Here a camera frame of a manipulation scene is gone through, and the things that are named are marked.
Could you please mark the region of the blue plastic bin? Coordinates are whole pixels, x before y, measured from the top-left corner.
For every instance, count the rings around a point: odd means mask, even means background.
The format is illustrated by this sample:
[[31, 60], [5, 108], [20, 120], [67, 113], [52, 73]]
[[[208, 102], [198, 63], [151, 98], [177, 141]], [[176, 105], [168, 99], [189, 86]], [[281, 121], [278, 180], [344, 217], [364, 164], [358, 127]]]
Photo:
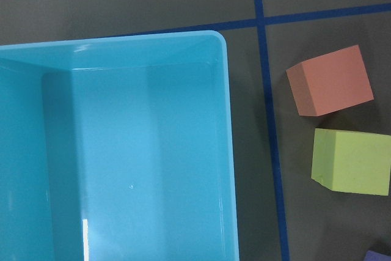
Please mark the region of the blue plastic bin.
[[239, 259], [220, 33], [1, 46], [1, 259]]

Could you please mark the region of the orange foam block left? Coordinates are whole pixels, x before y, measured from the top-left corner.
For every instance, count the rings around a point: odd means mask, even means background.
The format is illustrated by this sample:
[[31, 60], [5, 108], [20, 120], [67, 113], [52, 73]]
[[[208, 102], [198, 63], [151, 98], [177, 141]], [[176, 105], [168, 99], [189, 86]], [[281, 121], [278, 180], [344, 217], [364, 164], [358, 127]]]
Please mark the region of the orange foam block left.
[[300, 116], [318, 117], [374, 100], [359, 45], [286, 70]]

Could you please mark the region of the yellow-green foam block left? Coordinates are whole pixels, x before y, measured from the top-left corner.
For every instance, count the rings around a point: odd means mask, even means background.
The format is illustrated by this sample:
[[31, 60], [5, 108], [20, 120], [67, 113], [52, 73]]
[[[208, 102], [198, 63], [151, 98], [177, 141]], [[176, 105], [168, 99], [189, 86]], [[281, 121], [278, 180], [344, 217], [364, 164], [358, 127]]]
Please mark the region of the yellow-green foam block left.
[[317, 128], [311, 179], [331, 191], [387, 196], [390, 136]]

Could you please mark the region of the purple foam block left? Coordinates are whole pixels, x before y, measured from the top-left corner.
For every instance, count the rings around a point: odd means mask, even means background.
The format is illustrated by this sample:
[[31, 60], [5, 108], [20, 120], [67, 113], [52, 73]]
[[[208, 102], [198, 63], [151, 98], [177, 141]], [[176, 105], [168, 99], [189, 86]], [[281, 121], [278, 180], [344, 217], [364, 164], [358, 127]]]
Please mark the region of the purple foam block left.
[[364, 261], [391, 261], [391, 256], [368, 250], [365, 254]]

